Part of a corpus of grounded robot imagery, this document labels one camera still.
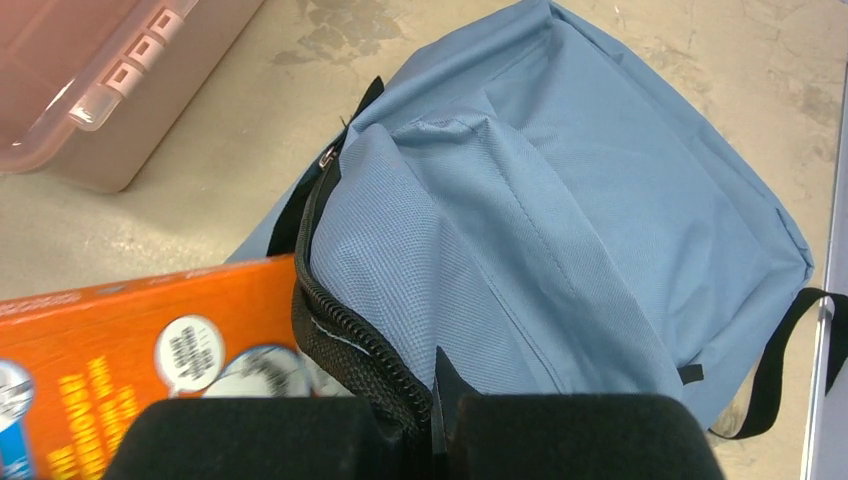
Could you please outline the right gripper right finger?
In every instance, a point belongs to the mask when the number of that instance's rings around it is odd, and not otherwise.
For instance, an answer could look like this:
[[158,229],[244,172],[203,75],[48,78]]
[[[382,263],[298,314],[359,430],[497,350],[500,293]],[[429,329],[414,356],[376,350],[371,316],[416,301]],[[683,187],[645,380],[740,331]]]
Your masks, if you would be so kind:
[[483,395],[436,351],[437,479],[721,479],[699,425],[662,395]]

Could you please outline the blue backpack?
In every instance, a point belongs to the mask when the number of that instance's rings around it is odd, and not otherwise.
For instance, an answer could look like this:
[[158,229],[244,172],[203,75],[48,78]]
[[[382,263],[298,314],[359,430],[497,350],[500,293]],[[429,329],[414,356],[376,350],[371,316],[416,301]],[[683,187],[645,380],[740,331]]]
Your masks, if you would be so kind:
[[768,431],[826,292],[775,194],[631,50],[521,1],[375,80],[234,258],[294,257],[299,347],[407,439],[484,394],[651,393]]

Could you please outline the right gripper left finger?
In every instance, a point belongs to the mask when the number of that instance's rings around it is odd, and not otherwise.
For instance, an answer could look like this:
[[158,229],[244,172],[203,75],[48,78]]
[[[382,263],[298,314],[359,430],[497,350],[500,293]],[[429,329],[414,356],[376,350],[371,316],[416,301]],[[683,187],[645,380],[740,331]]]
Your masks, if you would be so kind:
[[429,479],[432,466],[358,397],[171,399],[132,423],[104,476]]

